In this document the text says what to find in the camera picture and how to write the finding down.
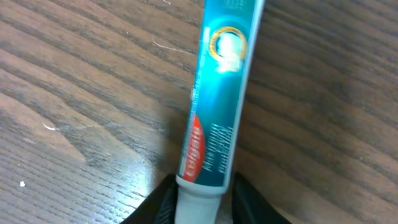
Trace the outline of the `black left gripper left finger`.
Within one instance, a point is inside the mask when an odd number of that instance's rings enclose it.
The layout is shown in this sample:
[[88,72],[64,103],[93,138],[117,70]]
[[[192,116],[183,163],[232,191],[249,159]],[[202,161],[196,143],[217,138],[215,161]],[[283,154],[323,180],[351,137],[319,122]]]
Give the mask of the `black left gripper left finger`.
[[175,175],[169,174],[121,224],[174,224],[177,197]]

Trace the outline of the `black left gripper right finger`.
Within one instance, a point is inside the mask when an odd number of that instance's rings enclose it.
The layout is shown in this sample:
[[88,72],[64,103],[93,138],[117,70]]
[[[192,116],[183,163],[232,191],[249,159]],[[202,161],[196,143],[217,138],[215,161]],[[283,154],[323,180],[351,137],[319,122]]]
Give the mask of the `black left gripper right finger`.
[[239,172],[234,175],[231,208],[234,224],[291,224]]

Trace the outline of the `green toothpaste tube white cap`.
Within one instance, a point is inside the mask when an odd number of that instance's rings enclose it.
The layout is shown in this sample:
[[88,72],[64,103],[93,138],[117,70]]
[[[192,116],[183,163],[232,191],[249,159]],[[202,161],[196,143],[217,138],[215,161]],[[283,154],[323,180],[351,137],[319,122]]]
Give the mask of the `green toothpaste tube white cap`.
[[177,172],[175,222],[214,223],[231,180],[264,0],[208,0]]

